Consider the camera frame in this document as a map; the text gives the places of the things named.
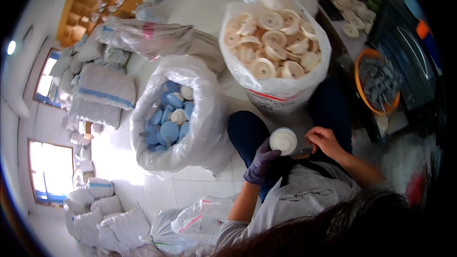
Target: tiled floor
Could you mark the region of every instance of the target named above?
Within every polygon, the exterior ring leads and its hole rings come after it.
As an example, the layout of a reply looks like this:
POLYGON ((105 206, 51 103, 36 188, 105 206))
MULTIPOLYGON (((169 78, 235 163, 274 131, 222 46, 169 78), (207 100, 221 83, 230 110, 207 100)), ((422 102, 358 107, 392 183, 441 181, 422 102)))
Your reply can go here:
MULTIPOLYGON (((224 7, 232 1, 241 0, 170 0, 164 5, 163 11, 168 15, 169 22, 194 25, 199 30, 218 36, 224 7)), ((127 71, 136 80, 138 96, 142 94, 147 80, 159 63, 160 60, 147 62, 136 54, 130 58, 127 71)), ((234 112, 245 109, 256 113, 265 121, 270 131, 278 126, 288 126, 302 137, 312 127, 306 113, 299 115, 293 123, 268 121, 248 101, 243 88, 233 80, 228 71, 223 73, 219 80, 231 110, 234 112)), ((131 148, 130 114, 131 111, 123 111, 118 130, 107 127, 102 135, 92 141, 96 175, 114 181, 116 194, 125 211, 139 203, 151 221, 160 210, 185 208, 204 195, 226 197, 241 190, 242 175, 246 167, 237 153, 215 177, 199 167, 187 167, 165 180, 146 174, 137 165, 131 148)), ((410 135, 383 147, 371 145, 363 132, 356 137, 358 139, 354 140, 354 153, 366 158, 369 163, 379 164, 386 177, 392 180, 394 189, 399 192, 404 192, 408 177, 418 168, 420 155, 426 149, 433 148, 433 137, 421 140, 410 135)))

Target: dark hair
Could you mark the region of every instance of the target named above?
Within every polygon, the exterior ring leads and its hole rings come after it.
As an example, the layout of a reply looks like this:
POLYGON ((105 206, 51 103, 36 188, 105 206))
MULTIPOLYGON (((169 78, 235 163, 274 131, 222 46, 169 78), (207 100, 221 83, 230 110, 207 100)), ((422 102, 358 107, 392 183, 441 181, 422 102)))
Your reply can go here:
POLYGON ((426 234, 427 201, 433 194, 435 163, 424 167, 425 182, 418 203, 409 204, 406 197, 379 188, 358 192, 314 217, 286 221, 217 252, 225 256, 303 256, 323 246, 365 248, 376 246, 420 246, 426 234))

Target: white polishing wheel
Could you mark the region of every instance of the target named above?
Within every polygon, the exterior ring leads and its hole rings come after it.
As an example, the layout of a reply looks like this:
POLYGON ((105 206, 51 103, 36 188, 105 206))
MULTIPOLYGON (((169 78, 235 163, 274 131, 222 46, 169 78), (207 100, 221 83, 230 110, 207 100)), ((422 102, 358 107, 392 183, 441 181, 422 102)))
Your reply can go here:
POLYGON ((287 127, 281 127, 270 135, 271 150, 281 150, 281 156, 288 156, 297 147, 297 136, 287 127))

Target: bare hand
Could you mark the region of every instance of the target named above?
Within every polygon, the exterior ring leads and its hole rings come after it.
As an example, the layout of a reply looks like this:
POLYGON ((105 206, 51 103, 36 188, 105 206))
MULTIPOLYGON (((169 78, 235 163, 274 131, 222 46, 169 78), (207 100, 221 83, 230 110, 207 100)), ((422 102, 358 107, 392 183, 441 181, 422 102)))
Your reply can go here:
POLYGON ((347 152, 341 148, 340 144, 338 144, 331 129, 319 126, 313 127, 306 133, 305 138, 307 143, 313 146, 313 150, 311 151, 313 154, 320 148, 324 154, 336 162, 347 154, 347 152))

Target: light fixture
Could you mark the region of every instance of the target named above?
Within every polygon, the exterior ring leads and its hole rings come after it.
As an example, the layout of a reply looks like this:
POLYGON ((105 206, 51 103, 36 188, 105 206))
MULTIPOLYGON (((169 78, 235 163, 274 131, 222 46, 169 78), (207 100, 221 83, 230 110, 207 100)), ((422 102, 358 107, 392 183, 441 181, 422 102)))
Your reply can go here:
POLYGON ((14 49, 16 48, 16 42, 11 41, 10 44, 8 45, 8 54, 12 54, 14 52, 14 49))

